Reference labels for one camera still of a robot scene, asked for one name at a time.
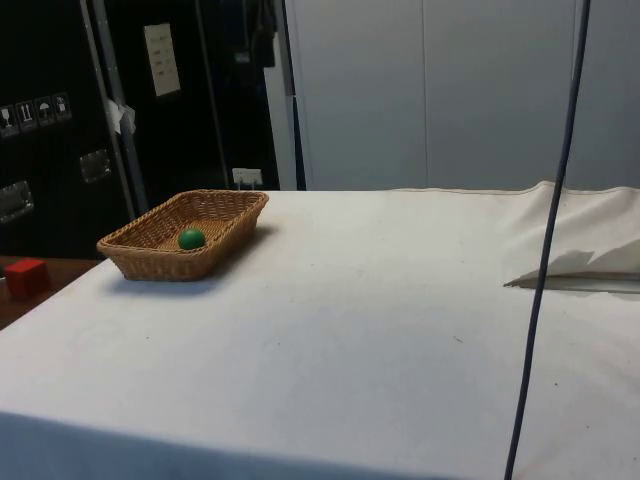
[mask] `electrical outlet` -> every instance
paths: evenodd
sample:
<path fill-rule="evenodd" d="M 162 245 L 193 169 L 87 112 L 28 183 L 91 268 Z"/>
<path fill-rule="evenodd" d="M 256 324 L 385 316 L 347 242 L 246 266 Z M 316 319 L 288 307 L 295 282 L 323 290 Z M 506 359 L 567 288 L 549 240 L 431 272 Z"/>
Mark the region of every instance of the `electrical outlet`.
<path fill-rule="evenodd" d="M 262 170 L 259 168 L 234 168 L 232 173 L 236 185 L 262 186 Z"/>

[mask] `red block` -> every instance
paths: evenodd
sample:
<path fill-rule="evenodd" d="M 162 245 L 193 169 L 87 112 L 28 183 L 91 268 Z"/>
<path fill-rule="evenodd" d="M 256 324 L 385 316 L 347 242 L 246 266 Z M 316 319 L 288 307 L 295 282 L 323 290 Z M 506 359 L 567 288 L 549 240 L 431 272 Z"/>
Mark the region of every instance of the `red block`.
<path fill-rule="evenodd" d="M 47 265 L 42 260 L 25 258 L 4 269 L 7 288 L 15 298 L 26 300 L 51 289 Z"/>

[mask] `table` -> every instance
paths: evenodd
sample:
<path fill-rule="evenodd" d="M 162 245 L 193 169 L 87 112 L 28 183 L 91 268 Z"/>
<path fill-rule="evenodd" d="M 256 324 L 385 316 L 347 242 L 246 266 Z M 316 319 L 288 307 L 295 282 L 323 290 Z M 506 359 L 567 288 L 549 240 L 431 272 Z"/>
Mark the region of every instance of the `table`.
<path fill-rule="evenodd" d="M 0 265 L 9 266 L 20 260 L 20 257 L 8 257 L 0 255 Z M 46 258 L 49 276 L 51 277 L 51 290 L 36 295 L 28 300 L 17 300 L 9 294 L 7 285 L 0 281 L 0 330 L 15 322 L 18 318 L 40 305 L 57 291 L 66 287 L 80 275 L 95 267 L 98 260 L 81 260 L 68 258 Z"/>
<path fill-rule="evenodd" d="M 0 477 L 501 478 L 525 195 L 273 192 L 202 282 L 103 262 L 0 332 Z M 640 303 L 545 294 L 518 478 L 640 478 Z"/>

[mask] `cable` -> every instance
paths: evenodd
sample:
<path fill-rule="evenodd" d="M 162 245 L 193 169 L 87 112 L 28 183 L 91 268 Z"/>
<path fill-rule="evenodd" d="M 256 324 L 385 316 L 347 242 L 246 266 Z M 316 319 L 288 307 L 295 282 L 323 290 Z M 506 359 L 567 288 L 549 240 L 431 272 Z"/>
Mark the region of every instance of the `cable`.
<path fill-rule="evenodd" d="M 529 333 L 527 336 L 527 347 L 524 356 L 524 368 L 522 370 L 522 383 L 520 385 L 520 396 L 518 398 L 518 408 L 516 410 L 516 418 L 513 425 L 513 434 L 511 436 L 511 445 L 509 447 L 509 457 L 504 472 L 504 480 L 511 480 L 513 476 L 513 467 L 516 462 L 516 453 L 518 452 L 518 442 L 520 440 L 520 430 L 522 429 L 522 419 L 524 417 L 524 407 L 527 403 L 527 392 L 529 391 L 529 379 L 531 377 L 531 363 L 533 361 L 533 347 L 536 341 L 536 329 L 538 327 L 538 316 L 540 314 L 540 304 L 542 303 L 542 292 L 547 280 L 547 268 L 549 266 L 549 254 L 551 252 L 551 241 L 553 239 L 553 230 L 558 215 L 558 206 L 560 205 L 560 195 L 564 185 L 564 178 L 567 172 L 567 163 L 569 162 L 569 152 L 571 151 L 571 141 L 573 139 L 573 124 L 576 117 L 576 105 L 578 103 L 578 91 L 580 90 L 580 80 L 582 78 L 582 64 L 584 62 L 584 49 L 587 43 L 587 27 L 589 25 L 589 11 L 591 9 L 591 0 L 583 0 L 582 18 L 580 20 L 580 34 L 578 38 L 578 51 L 576 54 L 575 66 L 573 70 L 573 80 L 571 82 L 571 91 L 569 93 L 569 108 L 567 110 L 567 119 L 564 131 L 564 143 L 562 145 L 562 156 L 558 164 L 558 173 L 556 174 L 556 184 L 553 189 L 553 197 L 551 199 L 551 207 L 549 208 L 549 218 L 547 220 L 547 229 L 544 234 L 544 242 L 542 244 L 542 255 L 540 257 L 540 270 L 538 273 L 538 281 L 536 284 L 536 292 L 533 297 L 533 305 L 531 306 L 531 318 L 529 320 Z"/>

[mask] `white label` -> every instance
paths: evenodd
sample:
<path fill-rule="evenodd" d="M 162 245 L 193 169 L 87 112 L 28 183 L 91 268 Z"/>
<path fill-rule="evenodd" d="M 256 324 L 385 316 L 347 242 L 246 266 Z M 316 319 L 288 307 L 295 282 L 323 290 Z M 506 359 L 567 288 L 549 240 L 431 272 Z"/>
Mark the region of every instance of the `white label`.
<path fill-rule="evenodd" d="M 144 27 L 156 97 L 180 90 L 180 78 L 173 53 L 171 26 L 168 23 Z"/>

